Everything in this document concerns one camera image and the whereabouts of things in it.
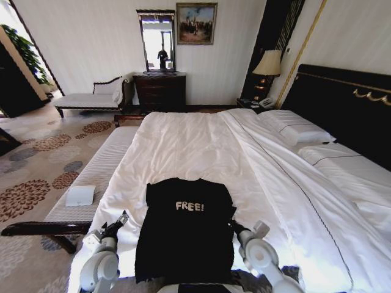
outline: dark headboard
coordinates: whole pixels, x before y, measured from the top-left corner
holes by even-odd
[[[281,109],[391,170],[391,76],[302,64]]]

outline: gold headboard trim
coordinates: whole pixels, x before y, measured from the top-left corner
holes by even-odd
[[[370,85],[357,84],[357,83],[355,83],[355,82],[342,81],[342,80],[340,80],[340,79],[335,79],[335,78],[325,78],[324,76],[315,75],[315,74],[310,74],[310,73],[305,73],[305,72],[300,72],[300,71],[298,71],[298,74],[307,75],[307,76],[312,76],[312,77],[314,77],[314,78],[321,78],[321,79],[325,79],[325,80],[327,80],[327,81],[340,82],[340,83],[342,83],[342,84],[354,85],[354,86],[356,86],[356,87],[362,87],[362,88],[364,88],[364,89],[375,90],[375,91],[377,91],[377,92],[391,93],[391,90],[382,89],[382,88],[380,88],[380,87],[371,87]]]
[[[355,89],[353,91],[353,94],[358,97],[358,98],[368,98],[370,101],[372,102],[378,102],[378,101],[382,101],[386,106],[391,106],[391,102],[388,101],[388,95],[385,95],[385,96],[382,96],[380,98],[374,98],[372,97],[372,92],[368,92],[366,93],[365,95],[360,95],[359,94],[359,89]]]

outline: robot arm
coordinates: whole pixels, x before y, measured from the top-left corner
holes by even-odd
[[[124,211],[119,219],[101,230],[87,234],[83,243],[93,251],[80,273],[81,292],[107,293],[119,277],[117,256],[117,232],[128,221]]]
[[[231,226],[238,236],[239,253],[244,264],[253,275],[259,277],[262,273],[272,285],[273,293],[303,293],[294,279],[284,275],[278,267],[279,257],[276,250],[264,238],[269,227],[261,221],[255,224],[255,232],[232,220]]]

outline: green leaves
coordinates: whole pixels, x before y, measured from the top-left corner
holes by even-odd
[[[40,62],[38,60],[39,56],[33,50],[31,50],[31,47],[34,47],[34,44],[32,44],[29,40],[19,36],[16,29],[13,29],[6,24],[2,24],[1,26],[8,35],[8,38],[10,38],[11,42],[18,50],[20,56],[25,61],[27,67],[35,76],[38,83],[50,85],[44,69],[40,66]]]

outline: bench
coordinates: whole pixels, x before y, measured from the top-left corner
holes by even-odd
[[[105,193],[111,176],[128,150],[138,126],[116,128],[71,186],[95,185],[90,206],[65,206],[67,192],[61,196],[42,222],[20,222],[7,226],[2,236],[45,235],[58,243],[69,254],[76,247],[66,235],[87,234],[100,199]]]
[[[120,110],[132,105],[133,74],[129,73],[108,82],[94,82],[92,93],[71,93],[53,102],[61,118],[63,109]]]

